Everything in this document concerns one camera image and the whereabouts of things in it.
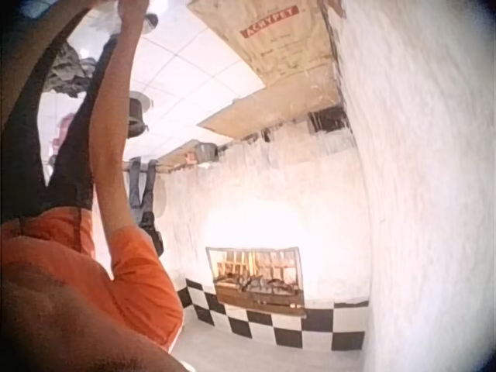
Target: drop ceiling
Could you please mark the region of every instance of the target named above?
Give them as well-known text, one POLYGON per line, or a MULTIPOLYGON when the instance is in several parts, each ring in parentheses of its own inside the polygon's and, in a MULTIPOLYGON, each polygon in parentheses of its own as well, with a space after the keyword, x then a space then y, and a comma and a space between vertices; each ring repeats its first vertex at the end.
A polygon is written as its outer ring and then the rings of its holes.
MULTIPOLYGON (((82 57, 98 59, 109 31, 95 27, 93 10, 69 38, 82 57)), ((197 124, 264 88, 264 84, 239 56, 191 13, 184 1, 169 2, 157 28, 144 35, 137 47, 131 90, 147 95, 153 107, 144 114, 149 131, 126 144, 124 160, 141 156, 159 158, 192 140, 223 145, 232 140, 197 124)), ((50 157, 61 119, 78 109, 84 95, 69 98, 44 93, 40 101, 39 128, 42 159, 50 157)))

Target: person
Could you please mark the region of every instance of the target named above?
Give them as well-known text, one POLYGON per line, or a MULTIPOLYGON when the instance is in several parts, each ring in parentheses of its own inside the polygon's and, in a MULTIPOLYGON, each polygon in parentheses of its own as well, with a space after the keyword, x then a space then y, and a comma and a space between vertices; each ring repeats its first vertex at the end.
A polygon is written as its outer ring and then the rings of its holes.
POLYGON ((148 162, 146 169, 146 183, 143 190, 143 197, 140 201, 140 171, 141 158, 134 157, 130 161, 129 167, 129 205, 133 214, 134 222, 152 238, 153 246, 157 256, 160 257, 164 252, 164 242, 162 235, 155 228, 155 215, 153 213, 153 186, 155 185, 156 160, 148 162))
POLYGON ((53 40, 2 133, 2 370, 184 371, 168 351, 183 312, 149 236, 133 221, 122 174, 129 83, 148 0, 120 0, 122 28, 105 45, 86 97, 43 178, 36 124, 53 40), (93 187, 113 280, 91 258, 93 187))

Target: gray pants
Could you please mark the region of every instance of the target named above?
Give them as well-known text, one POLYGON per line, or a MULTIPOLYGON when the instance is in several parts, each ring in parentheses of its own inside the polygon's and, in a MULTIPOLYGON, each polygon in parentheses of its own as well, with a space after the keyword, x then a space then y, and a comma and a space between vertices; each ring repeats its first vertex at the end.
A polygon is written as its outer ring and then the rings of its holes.
POLYGON ((155 185, 156 160, 150 160, 146 170, 146 183, 143 197, 140 200, 140 168, 141 159, 135 157, 131 159, 129 169, 129 204, 134 222, 139 225, 143 218, 143 213, 153 212, 153 186, 155 185))

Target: floor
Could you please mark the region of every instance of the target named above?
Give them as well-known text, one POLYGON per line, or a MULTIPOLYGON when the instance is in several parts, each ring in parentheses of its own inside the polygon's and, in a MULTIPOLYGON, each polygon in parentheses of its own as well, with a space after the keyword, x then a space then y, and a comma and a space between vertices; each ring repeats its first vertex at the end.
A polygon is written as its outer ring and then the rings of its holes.
POLYGON ((319 353, 253 340, 219 331, 210 325, 186 321, 172 355, 197 372, 355 372, 360 352, 319 353))

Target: checkered wall trim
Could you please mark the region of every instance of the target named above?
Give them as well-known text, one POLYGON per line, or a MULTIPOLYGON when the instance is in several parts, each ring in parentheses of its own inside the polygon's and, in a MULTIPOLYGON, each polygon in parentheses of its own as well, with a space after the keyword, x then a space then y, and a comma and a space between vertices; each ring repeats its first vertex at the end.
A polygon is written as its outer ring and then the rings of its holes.
POLYGON ((271 345, 314 351, 361 350, 367 327, 368 301, 307 308, 306 317, 264 314, 217 301, 215 289, 186 280, 178 291, 183 307, 193 306, 198 319, 225 332, 271 345))

